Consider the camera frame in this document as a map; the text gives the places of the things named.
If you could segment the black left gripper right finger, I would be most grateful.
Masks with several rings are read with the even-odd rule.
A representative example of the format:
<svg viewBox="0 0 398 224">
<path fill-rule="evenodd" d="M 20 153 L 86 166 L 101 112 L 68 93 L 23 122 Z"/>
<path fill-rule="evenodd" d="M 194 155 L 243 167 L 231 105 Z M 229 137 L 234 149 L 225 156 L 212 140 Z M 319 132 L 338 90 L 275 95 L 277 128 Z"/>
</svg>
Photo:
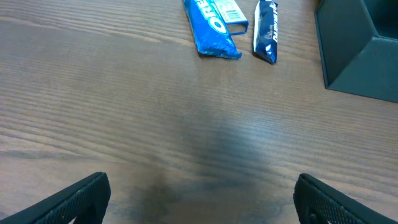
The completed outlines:
<svg viewBox="0 0 398 224">
<path fill-rule="evenodd" d="M 298 177 L 293 200 L 301 224 L 397 224 L 306 173 Z"/>
</svg>

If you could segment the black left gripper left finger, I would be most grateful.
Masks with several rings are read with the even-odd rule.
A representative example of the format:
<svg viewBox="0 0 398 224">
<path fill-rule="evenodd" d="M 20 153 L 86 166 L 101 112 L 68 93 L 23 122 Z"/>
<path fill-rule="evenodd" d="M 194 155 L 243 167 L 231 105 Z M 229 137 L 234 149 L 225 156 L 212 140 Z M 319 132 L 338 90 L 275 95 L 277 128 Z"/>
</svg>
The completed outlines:
<svg viewBox="0 0 398 224">
<path fill-rule="evenodd" d="M 1 220 L 1 224 L 101 224 L 110 196 L 108 176 L 104 172 L 95 172 L 35 205 Z"/>
</svg>

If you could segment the blue Oreo cookie pack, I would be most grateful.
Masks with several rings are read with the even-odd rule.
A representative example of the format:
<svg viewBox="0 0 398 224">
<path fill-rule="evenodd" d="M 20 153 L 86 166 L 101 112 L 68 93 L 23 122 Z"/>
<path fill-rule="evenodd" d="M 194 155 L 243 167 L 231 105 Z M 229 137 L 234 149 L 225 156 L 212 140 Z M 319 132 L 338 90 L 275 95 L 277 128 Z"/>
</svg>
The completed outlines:
<svg viewBox="0 0 398 224">
<path fill-rule="evenodd" d="M 200 55 L 240 59 L 233 39 L 213 0 L 182 0 L 197 52 Z"/>
</svg>

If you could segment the small blue gum pack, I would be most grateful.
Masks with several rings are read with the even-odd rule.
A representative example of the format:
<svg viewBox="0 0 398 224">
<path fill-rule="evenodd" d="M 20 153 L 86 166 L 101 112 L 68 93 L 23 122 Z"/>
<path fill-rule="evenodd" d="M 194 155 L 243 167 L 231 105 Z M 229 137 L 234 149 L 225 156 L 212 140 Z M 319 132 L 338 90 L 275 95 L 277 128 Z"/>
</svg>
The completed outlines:
<svg viewBox="0 0 398 224">
<path fill-rule="evenodd" d="M 245 34 L 249 22 L 235 0 L 214 0 L 231 35 Z"/>
</svg>

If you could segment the Dairy Milk chocolate bar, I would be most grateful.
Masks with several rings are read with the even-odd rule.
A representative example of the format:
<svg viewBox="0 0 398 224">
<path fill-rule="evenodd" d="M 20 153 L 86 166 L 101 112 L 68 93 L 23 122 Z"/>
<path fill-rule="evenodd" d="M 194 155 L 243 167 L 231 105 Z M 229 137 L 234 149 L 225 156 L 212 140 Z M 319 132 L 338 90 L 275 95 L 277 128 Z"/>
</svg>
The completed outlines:
<svg viewBox="0 0 398 224">
<path fill-rule="evenodd" d="M 270 64 L 277 62 L 278 4 L 259 0 L 254 11 L 254 53 Z"/>
</svg>

